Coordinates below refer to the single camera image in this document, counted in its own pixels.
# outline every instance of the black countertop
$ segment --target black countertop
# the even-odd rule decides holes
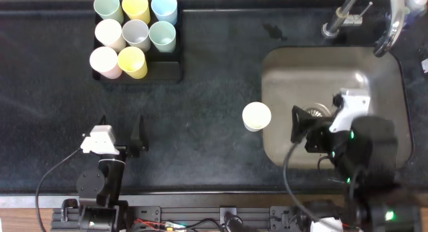
[[[374,0],[362,27],[325,40],[321,25],[343,1],[180,0],[184,78],[149,85],[92,79],[92,1],[2,1],[0,193],[33,193],[41,176],[79,147],[82,133],[103,114],[119,140],[144,116],[150,150],[127,161],[124,194],[282,191],[281,168],[265,155],[262,133],[244,128],[241,113],[261,100],[261,63],[271,50],[374,46],[385,30],[389,0]],[[360,0],[353,11],[367,3]],[[414,139],[414,153],[399,176],[415,189],[428,189],[428,82],[421,67],[427,31],[425,16],[402,32],[391,52],[401,63]],[[97,158],[76,155],[41,191],[75,193],[76,178]],[[333,175],[294,169],[290,184],[301,193],[340,191],[342,185],[329,180]]]

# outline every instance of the plastic cup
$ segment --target plastic cup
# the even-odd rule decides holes
[[[156,22],[150,27],[148,36],[160,52],[173,52],[175,50],[176,31],[171,23]]]
[[[95,27],[95,37],[106,47],[116,52],[126,47],[125,39],[122,37],[122,26],[113,19],[105,19]]]
[[[152,0],[152,10],[159,21],[177,23],[177,0]]]
[[[130,46],[138,47],[142,51],[150,49],[150,38],[148,38],[148,26],[140,20],[130,20],[125,23],[122,35]]]
[[[122,7],[130,19],[139,19],[146,24],[150,23],[148,0],[123,0]]]
[[[146,58],[140,48],[127,47],[123,49],[119,53],[118,64],[120,69],[132,78],[141,79],[147,74]]]
[[[271,118],[270,109],[261,102],[252,102],[242,111],[243,124],[250,132],[257,132],[265,128]]]
[[[91,67],[106,78],[116,79],[122,74],[118,65],[118,54],[110,47],[95,49],[89,58]]]
[[[123,23],[123,12],[119,0],[95,0],[94,10],[102,19],[113,19]]]

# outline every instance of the chrome faucet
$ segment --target chrome faucet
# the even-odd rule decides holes
[[[335,38],[339,29],[345,25],[360,25],[362,15],[371,6],[371,3],[360,15],[349,15],[349,10],[356,0],[346,0],[342,7],[336,10],[330,23],[322,26],[322,34],[326,38]],[[391,0],[391,24],[386,35],[379,39],[373,53],[377,57],[385,55],[394,45],[404,25],[405,5],[404,0]]]

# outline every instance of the green light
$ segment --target green light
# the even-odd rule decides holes
[[[394,211],[388,211],[385,214],[385,221],[390,221],[390,220],[393,220],[393,219],[395,219],[395,213],[394,213]]]

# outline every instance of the faucet handle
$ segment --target faucet handle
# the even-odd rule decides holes
[[[369,2],[367,7],[361,12],[360,15],[348,15],[346,19],[344,20],[342,26],[348,27],[348,26],[360,26],[362,24],[362,16],[366,13],[368,8],[373,5],[373,2]]]

